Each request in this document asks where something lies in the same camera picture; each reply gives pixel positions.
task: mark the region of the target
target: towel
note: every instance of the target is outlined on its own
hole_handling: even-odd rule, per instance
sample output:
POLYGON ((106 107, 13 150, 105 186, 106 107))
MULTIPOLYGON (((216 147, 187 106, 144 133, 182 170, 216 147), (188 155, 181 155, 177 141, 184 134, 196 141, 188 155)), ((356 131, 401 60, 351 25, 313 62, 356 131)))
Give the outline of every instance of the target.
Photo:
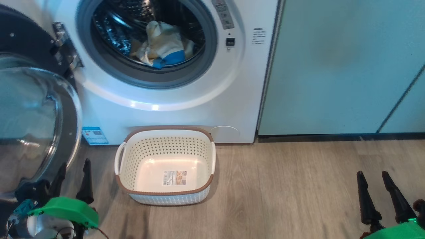
POLYGON ((146 65, 162 69, 193 56, 194 43, 180 35, 179 28, 168 23, 151 21, 146 26, 145 41, 136 56, 146 65))

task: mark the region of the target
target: washing machine door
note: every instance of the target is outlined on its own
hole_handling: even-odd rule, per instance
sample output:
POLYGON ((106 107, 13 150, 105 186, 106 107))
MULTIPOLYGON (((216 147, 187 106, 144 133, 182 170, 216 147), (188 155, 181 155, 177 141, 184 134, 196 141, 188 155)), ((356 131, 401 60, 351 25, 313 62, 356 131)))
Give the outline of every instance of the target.
POLYGON ((13 200, 21 184, 52 181, 71 164, 82 116, 55 39, 2 5, 0 22, 0 199, 13 200))

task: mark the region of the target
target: laundry basket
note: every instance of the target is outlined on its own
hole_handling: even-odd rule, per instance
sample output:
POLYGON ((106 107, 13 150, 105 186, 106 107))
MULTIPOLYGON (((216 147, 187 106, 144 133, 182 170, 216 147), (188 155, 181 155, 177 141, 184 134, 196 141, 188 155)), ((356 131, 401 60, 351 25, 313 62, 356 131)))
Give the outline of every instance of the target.
POLYGON ((118 147, 114 170, 118 185, 139 203, 195 204, 210 190, 215 144, 208 132, 198 128, 144 128, 118 147))

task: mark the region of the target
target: white washing machine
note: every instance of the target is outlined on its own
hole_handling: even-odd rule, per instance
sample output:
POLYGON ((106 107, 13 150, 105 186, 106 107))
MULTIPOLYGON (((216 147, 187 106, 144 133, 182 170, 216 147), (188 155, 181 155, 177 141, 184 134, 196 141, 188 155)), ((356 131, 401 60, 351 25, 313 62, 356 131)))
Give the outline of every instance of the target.
POLYGON ((90 145, 119 145, 153 125, 197 126, 216 143, 254 142, 278 0, 0 3, 51 34, 62 24, 54 28, 76 50, 69 62, 90 145), (176 25, 193 42, 185 61, 162 69, 139 61, 149 20, 176 25))

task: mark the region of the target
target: metal bracket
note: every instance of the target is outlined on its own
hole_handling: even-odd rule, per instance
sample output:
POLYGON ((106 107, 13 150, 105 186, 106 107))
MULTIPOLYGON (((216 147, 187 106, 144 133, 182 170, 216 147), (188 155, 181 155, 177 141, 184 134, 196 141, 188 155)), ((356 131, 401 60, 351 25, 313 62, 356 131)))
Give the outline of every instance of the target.
POLYGON ((66 60, 66 63, 69 65, 71 70, 74 70, 77 67, 84 67, 74 44, 66 31, 65 25, 61 22, 55 22, 53 23, 53 29, 57 38, 54 42, 56 49, 53 52, 58 64, 61 65, 63 64, 63 61, 66 60))

